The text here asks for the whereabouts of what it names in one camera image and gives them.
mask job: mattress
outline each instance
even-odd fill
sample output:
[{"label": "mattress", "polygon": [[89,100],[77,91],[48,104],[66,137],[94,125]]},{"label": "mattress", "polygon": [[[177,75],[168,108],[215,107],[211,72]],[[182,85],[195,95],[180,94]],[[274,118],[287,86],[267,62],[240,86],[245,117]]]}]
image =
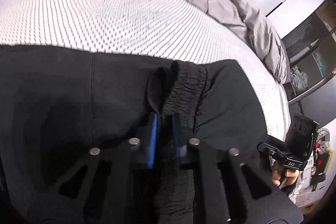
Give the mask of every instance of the mattress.
[{"label": "mattress", "polygon": [[233,59],[260,101],[268,134],[284,140],[290,126],[283,86],[233,32],[185,0],[0,0],[0,45],[51,45],[195,64]]}]

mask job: finger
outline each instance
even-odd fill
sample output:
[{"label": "finger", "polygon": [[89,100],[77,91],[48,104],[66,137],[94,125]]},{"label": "finger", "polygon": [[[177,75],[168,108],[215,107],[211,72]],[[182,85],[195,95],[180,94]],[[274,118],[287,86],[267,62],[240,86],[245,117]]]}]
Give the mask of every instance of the finger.
[{"label": "finger", "polygon": [[286,181],[285,186],[292,185],[296,181],[297,177],[299,176],[298,170],[293,170],[293,171],[294,172],[286,172],[286,177],[288,177],[288,180]]},{"label": "finger", "polygon": [[289,177],[289,178],[294,178],[294,177],[297,178],[299,175],[299,171],[287,169],[285,175],[286,177]]},{"label": "finger", "polygon": [[276,160],[276,161],[273,163],[272,170],[278,170],[278,169],[279,169],[279,163],[278,163],[278,161]]},{"label": "finger", "polygon": [[278,172],[278,170],[272,170],[272,177],[275,180],[279,180],[281,178],[280,173]]},{"label": "finger", "polygon": [[276,186],[280,186],[280,181],[279,181],[279,180],[272,179],[272,182],[273,182]]}]

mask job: black fabric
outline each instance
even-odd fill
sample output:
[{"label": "black fabric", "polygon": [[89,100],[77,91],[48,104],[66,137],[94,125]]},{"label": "black fabric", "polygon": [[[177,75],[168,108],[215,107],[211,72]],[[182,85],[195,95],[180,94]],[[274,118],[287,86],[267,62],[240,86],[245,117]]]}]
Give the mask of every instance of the black fabric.
[{"label": "black fabric", "polygon": [[190,137],[222,150],[236,147],[256,164],[257,144],[267,136],[260,103],[233,60],[195,65],[0,46],[0,68],[0,155],[11,202],[23,216],[33,197],[89,148],[129,138],[154,110],[156,163],[150,179],[130,180],[142,193],[128,223],[198,223],[194,172],[176,168],[168,115],[178,112]]}]

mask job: screw head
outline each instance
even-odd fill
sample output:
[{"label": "screw head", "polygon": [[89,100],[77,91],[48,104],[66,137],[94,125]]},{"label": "screw head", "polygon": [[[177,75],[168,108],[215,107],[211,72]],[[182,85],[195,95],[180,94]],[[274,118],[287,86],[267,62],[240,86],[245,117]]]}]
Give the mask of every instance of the screw head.
[{"label": "screw head", "polygon": [[232,156],[238,156],[239,155],[239,150],[237,148],[230,148],[229,149],[229,154]]},{"label": "screw head", "polygon": [[199,145],[200,142],[201,141],[198,138],[191,138],[191,139],[189,139],[189,144],[191,144],[191,145]]},{"label": "screw head", "polygon": [[91,149],[90,149],[90,154],[91,154],[92,156],[99,155],[99,154],[100,154],[100,149],[99,149],[98,147],[91,148]]},{"label": "screw head", "polygon": [[137,144],[140,143],[140,139],[139,139],[139,138],[130,138],[130,139],[128,140],[128,142],[129,142],[129,144],[131,144],[131,145],[137,145]]}]

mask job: seam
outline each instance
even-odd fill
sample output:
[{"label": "seam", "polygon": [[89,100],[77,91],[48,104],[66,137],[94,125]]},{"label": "seam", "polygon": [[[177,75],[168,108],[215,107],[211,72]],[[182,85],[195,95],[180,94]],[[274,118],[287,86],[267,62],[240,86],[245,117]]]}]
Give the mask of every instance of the seam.
[{"label": "seam", "polygon": [[91,94],[90,94],[90,103],[91,103],[91,127],[92,127],[92,143],[95,143],[95,129],[93,119],[95,116],[93,115],[93,70],[95,66],[95,54],[92,55],[92,69],[91,69]]},{"label": "seam", "polygon": [[197,102],[197,106],[196,106],[196,109],[195,109],[193,133],[195,133],[195,129],[196,129],[196,116],[197,116],[197,113],[198,113],[198,110],[199,110],[199,107],[200,107],[200,102],[201,102],[201,99],[202,99],[202,97],[203,97],[203,95],[205,93],[205,87],[206,87],[206,84],[208,82],[208,70],[207,70],[206,66],[202,65],[202,67],[205,70],[205,82],[204,82],[203,89],[202,89],[202,92],[201,92],[201,94],[199,96],[199,99],[198,99],[198,102]]},{"label": "seam", "polygon": [[2,195],[3,195],[3,198],[5,199],[4,201],[10,203],[11,198],[9,196],[9,191],[8,191],[8,186],[7,186],[7,181],[6,181],[6,174],[5,174],[5,170],[3,168],[1,155],[0,155],[0,182],[1,182],[1,185],[2,185]]}]

